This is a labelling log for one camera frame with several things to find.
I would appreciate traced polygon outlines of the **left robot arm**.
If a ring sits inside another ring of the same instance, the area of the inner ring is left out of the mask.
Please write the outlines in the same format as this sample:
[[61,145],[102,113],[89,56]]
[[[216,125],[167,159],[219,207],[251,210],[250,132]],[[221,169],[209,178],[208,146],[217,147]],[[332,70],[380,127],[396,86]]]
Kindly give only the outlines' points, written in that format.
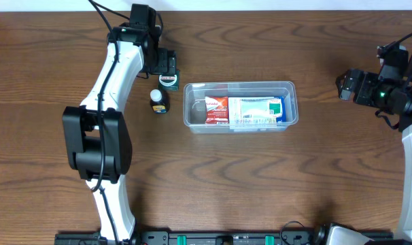
[[101,229],[58,234],[55,244],[140,244],[126,190],[133,146],[124,109],[140,73],[176,72],[174,51],[159,46],[161,34],[162,26],[156,24],[114,27],[92,90],[78,107],[65,108],[62,122],[68,162],[94,196]]

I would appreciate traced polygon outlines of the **white green medicine box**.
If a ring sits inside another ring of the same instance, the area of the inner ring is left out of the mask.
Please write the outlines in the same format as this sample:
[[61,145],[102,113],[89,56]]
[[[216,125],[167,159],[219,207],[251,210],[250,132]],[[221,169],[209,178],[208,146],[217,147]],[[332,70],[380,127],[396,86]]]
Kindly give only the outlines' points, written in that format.
[[239,107],[242,118],[281,118],[286,114],[279,97],[246,97],[239,100]]

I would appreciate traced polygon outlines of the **blue white medicine box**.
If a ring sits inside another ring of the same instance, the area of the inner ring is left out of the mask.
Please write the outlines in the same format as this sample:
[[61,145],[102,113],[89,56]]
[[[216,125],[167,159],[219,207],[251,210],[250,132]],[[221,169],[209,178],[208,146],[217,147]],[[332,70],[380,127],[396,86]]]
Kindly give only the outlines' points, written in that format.
[[286,122],[283,97],[229,97],[230,125],[274,126]]

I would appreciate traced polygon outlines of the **dark bottle white cap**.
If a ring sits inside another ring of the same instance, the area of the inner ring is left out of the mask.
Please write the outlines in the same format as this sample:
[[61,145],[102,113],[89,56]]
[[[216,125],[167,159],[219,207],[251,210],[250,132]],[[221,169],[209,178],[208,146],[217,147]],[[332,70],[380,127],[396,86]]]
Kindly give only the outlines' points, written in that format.
[[150,106],[156,114],[165,114],[170,110],[169,96],[166,91],[154,89],[150,92]]

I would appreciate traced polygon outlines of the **red medicine packet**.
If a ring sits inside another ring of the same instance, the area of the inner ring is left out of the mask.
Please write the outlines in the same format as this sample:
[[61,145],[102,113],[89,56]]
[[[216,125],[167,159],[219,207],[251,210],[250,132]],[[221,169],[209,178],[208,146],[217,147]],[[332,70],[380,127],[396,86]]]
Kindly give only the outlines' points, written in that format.
[[228,97],[206,97],[206,124],[228,124]]

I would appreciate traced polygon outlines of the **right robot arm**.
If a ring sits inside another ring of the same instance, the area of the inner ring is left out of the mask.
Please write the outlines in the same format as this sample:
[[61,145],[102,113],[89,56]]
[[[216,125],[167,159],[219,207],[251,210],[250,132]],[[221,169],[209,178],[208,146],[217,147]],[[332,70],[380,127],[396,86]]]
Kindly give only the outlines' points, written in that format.
[[412,53],[400,42],[380,46],[377,57],[379,73],[349,69],[337,77],[338,97],[376,109],[375,116],[384,121],[397,115],[396,124],[388,127],[402,135],[405,153],[405,176],[400,219],[397,230],[386,240],[374,240],[357,232],[353,242],[361,244],[412,244]]

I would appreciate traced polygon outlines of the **dark green square box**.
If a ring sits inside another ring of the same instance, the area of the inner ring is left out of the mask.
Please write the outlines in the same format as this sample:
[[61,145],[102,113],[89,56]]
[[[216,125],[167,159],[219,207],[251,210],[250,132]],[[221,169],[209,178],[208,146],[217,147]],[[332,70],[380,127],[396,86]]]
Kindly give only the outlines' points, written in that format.
[[179,71],[174,75],[159,75],[158,88],[163,91],[178,91],[179,90]]

